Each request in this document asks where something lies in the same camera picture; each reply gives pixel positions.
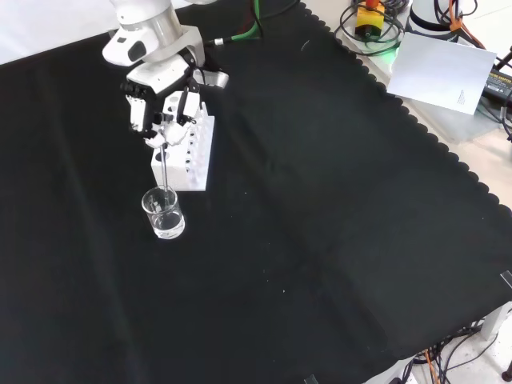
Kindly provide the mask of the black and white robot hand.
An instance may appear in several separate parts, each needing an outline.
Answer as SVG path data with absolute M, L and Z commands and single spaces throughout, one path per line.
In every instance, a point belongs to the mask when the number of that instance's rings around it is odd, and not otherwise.
M 134 68 L 122 84 L 130 105 L 131 129 L 153 148 L 179 144 L 199 122 L 202 86 L 225 88 L 227 73 L 201 68 L 188 50 Z

